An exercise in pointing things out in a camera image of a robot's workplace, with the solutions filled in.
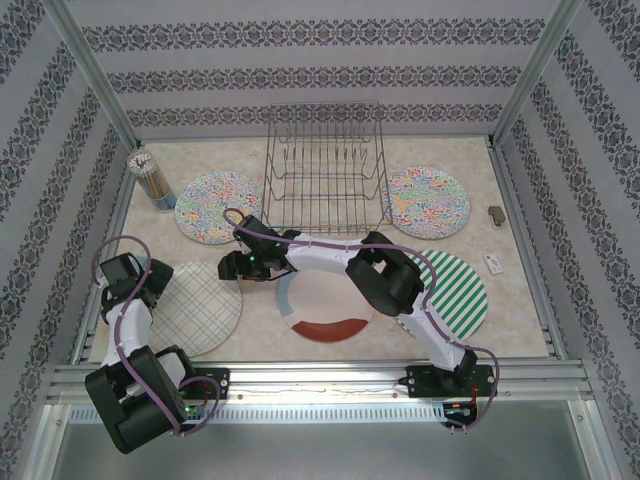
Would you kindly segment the blue plaid line plate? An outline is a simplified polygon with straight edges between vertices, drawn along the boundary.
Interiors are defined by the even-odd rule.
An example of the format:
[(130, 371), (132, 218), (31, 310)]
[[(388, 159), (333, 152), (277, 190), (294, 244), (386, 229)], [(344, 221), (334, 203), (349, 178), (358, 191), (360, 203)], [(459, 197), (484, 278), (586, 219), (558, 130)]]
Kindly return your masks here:
[(179, 264), (153, 309), (150, 346), (160, 351), (176, 345), (189, 357), (202, 356), (226, 341), (241, 312), (236, 280), (219, 279), (208, 262)]

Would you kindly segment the colourful squiggle pattern plate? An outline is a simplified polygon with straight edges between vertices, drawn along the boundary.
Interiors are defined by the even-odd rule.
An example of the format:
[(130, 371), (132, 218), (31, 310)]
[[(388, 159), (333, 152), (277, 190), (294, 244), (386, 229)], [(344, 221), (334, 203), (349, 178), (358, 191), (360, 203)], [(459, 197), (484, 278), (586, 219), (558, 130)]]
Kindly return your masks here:
[(262, 193), (247, 176), (233, 171), (201, 175), (189, 183), (177, 199), (174, 219), (180, 231), (198, 243), (221, 245), (232, 242), (233, 226), (223, 212), (240, 210), (258, 217)]
[(461, 230), (470, 213), (470, 198), (450, 174), (432, 167), (408, 167), (392, 174), (382, 190), (393, 224), (420, 239), (438, 240)]

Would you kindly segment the pink blue red plate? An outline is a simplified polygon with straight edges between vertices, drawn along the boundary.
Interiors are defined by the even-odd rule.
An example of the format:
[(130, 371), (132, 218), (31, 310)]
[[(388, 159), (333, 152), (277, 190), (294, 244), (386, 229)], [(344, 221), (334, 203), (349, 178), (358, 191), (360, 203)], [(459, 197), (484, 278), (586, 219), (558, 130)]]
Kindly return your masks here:
[(312, 341), (335, 343), (366, 328), (374, 309), (344, 275), (304, 270), (278, 281), (276, 300), (284, 322)]

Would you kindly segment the green white striped plate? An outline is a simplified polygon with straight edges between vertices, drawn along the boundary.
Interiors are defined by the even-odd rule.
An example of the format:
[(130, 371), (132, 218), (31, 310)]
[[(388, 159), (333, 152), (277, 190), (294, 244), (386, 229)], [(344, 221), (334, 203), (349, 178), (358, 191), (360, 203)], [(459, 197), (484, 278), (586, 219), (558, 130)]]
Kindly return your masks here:
[(432, 264), (437, 280), (430, 298), (447, 327), (459, 339), (466, 340), (484, 322), (488, 296), (478, 273), (464, 260), (439, 250), (421, 254)]

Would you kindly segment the clear jar of pencils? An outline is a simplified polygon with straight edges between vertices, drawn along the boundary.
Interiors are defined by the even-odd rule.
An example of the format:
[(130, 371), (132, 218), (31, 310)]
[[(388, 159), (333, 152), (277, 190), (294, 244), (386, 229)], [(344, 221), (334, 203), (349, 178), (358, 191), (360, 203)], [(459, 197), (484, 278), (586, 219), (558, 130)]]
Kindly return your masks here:
[(146, 149), (133, 151), (127, 159), (130, 172), (159, 212), (175, 208), (176, 196), (155, 157)]

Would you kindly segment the aluminium side rail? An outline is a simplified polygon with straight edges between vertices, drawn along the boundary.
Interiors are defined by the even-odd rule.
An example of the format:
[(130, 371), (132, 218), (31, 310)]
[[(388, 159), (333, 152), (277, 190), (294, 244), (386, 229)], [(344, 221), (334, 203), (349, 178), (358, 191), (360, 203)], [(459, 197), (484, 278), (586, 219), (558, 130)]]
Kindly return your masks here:
[[(127, 161), (124, 161), (120, 174), (115, 191), (116, 196), (109, 204), (111, 210), (107, 217), (108, 222), (98, 243), (121, 235), (124, 230), (136, 181), (129, 172)], [(92, 276), (89, 276), (89, 289), (82, 307), (73, 347), (69, 352), (69, 364), (100, 364), (108, 344), (109, 326), (101, 317), (101, 287), (94, 283)]]
[(567, 360), (569, 355), (558, 327), (535, 250), (526, 228), (525, 217), (522, 214), (506, 163), (501, 151), (493, 145), (490, 137), (486, 138), (486, 145), (541, 329), (549, 334), (553, 356), (558, 360)]

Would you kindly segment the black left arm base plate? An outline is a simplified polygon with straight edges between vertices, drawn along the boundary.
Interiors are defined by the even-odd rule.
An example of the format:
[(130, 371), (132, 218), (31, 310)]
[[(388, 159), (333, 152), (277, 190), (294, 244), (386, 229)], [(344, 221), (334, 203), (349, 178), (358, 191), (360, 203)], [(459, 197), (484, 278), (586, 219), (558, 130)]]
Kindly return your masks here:
[[(202, 367), (196, 368), (197, 376), (204, 376), (215, 380), (220, 386), (220, 398), (226, 400), (228, 398), (228, 389), (230, 386), (230, 370), (227, 368)], [(211, 383), (203, 380), (189, 384), (185, 389), (185, 398), (187, 400), (213, 402), (216, 398), (216, 387)]]

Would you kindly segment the aluminium mounting rail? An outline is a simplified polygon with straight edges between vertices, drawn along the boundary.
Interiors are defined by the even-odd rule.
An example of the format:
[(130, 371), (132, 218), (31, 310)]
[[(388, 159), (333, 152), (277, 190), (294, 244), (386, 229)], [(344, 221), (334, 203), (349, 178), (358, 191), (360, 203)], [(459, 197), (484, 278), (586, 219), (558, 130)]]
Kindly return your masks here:
[[(229, 397), (321, 400), (405, 398), (399, 380), (409, 360), (364, 362), (235, 362), (227, 365)], [(576, 400), (593, 396), (592, 382), (580, 360), (506, 359), (494, 379), (500, 400)]]

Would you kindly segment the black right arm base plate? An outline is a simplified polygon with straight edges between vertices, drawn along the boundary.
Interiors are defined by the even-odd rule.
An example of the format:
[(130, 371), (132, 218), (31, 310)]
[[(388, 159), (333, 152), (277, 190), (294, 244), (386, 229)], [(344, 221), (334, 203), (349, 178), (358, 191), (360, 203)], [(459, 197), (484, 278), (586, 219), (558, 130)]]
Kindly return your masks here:
[(460, 374), (431, 365), (410, 365), (406, 376), (399, 380), (408, 389), (410, 398), (489, 397), (497, 376), (488, 365), (476, 365)]

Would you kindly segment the aluminium frame post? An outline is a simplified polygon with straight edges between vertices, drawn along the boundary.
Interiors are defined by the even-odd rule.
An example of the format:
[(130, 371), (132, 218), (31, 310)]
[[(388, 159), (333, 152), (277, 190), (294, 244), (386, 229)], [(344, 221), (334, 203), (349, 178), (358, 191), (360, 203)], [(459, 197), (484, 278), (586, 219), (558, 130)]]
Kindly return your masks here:
[(549, 22), (542, 31), (540, 39), (525, 64), (513, 92), (504, 105), (495, 129), (490, 135), (491, 145), (494, 149), (504, 141), (509, 133), (554, 50), (565, 35), (583, 2), (584, 0), (558, 0)]
[(95, 53), (76, 22), (66, 0), (40, 0), (68, 49), (74, 56), (89, 86), (96, 94), (121, 140), (129, 150), (141, 146), (132, 122), (101, 67)]

